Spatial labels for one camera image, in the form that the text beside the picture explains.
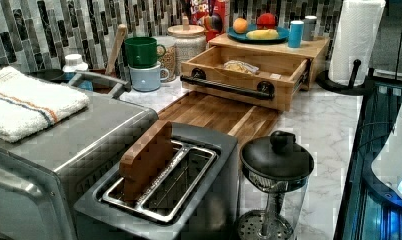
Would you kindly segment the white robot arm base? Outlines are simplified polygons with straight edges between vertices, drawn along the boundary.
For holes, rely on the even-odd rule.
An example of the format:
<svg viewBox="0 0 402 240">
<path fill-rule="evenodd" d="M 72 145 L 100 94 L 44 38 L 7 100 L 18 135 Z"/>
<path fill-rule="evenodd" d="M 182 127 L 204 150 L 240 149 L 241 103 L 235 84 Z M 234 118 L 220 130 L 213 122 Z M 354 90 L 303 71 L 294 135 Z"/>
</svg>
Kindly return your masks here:
<svg viewBox="0 0 402 240">
<path fill-rule="evenodd" d="M 402 104 L 394 128 L 371 169 L 377 179 L 402 200 Z"/>
</svg>

